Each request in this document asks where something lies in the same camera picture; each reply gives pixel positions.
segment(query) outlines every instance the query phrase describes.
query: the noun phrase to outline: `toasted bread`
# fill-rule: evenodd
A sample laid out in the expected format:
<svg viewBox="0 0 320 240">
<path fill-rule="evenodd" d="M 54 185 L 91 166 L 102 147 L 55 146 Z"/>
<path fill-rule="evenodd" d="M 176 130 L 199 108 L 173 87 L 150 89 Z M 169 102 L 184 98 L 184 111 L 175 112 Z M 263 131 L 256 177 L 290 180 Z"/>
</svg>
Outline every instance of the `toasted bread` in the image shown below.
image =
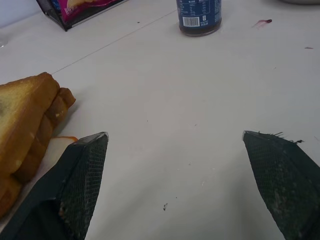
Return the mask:
<svg viewBox="0 0 320 240">
<path fill-rule="evenodd" d="M 41 160 L 46 153 L 53 130 L 65 119 L 68 109 L 75 101 L 76 99 L 68 88 L 60 88 L 57 96 L 42 118 L 25 160 L 14 173 L 14 176 L 21 183 L 29 182 L 36 174 Z"/>
<path fill-rule="evenodd" d="M 21 183 L 12 176 L 0 177 L 0 219 L 14 205 L 21 187 Z"/>
<path fill-rule="evenodd" d="M 59 88 L 46 72 L 0 85 L 0 176 L 20 168 Z"/>
</svg>

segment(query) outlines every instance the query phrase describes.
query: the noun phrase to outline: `white table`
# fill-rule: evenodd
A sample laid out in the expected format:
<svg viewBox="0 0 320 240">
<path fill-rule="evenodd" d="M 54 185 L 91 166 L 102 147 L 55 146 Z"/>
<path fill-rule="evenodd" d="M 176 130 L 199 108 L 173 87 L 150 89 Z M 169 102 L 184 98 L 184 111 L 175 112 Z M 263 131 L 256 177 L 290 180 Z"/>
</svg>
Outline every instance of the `white table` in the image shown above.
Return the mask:
<svg viewBox="0 0 320 240">
<path fill-rule="evenodd" d="M 221 29 L 199 38 L 180 33 L 174 0 L 130 0 L 67 33 L 42 14 L 2 30 L 1 83 L 47 71 L 77 98 L 57 134 L 109 133 L 87 240 L 284 239 L 241 136 L 284 132 L 320 164 L 320 7 L 222 5 Z"/>
</svg>

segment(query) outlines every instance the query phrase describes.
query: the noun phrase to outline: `can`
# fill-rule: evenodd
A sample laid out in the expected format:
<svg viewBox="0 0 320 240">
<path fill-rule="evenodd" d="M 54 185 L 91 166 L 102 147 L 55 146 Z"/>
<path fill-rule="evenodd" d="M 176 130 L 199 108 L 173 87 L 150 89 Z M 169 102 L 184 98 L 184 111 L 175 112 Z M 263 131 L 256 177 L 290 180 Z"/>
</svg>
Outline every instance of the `can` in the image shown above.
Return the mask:
<svg viewBox="0 0 320 240">
<path fill-rule="evenodd" d="M 221 25 L 221 0 L 176 0 L 179 28 L 188 36 L 205 36 Z"/>
</svg>

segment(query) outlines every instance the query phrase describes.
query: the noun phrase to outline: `bread crust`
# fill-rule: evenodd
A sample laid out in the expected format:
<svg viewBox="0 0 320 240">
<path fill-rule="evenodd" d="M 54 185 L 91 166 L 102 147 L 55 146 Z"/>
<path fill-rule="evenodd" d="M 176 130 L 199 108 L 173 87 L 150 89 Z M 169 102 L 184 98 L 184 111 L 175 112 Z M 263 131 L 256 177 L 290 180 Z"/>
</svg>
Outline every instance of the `bread crust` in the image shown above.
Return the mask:
<svg viewBox="0 0 320 240">
<path fill-rule="evenodd" d="M 14 173 L 25 160 L 34 142 L 45 111 L 50 107 L 60 88 L 53 77 L 43 72 L 17 81 L 0 85 L 1 91 L 25 84 L 27 96 L 14 113 L 13 125 L 4 130 L 0 143 L 0 176 Z"/>
<path fill-rule="evenodd" d="M 30 150 L 20 168 L 13 174 L 21 183 L 29 182 L 37 173 L 54 129 L 67 116 L 76 99 L 68 88 L 60 88 L 51 106 L 43 115 Z"/>
<path fill-rule="evenodd" d="M 0 219 L 12 208 L 22 184 L 13 176 L 0 177 Z"/>
</svg>

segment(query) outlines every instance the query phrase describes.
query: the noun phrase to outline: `can label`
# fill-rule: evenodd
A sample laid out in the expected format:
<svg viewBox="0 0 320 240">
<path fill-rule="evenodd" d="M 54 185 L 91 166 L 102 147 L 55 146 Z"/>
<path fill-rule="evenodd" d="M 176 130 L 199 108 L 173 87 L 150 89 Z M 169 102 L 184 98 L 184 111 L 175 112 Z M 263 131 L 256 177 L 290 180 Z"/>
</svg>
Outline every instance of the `can label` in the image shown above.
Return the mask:
<svg viewBox="0 0 320 240">
<path fill-rule="evenodd" d="M 221 0 L 176 0 L 180 26 L 206 28 L 221 20 Z"/>
</svg>

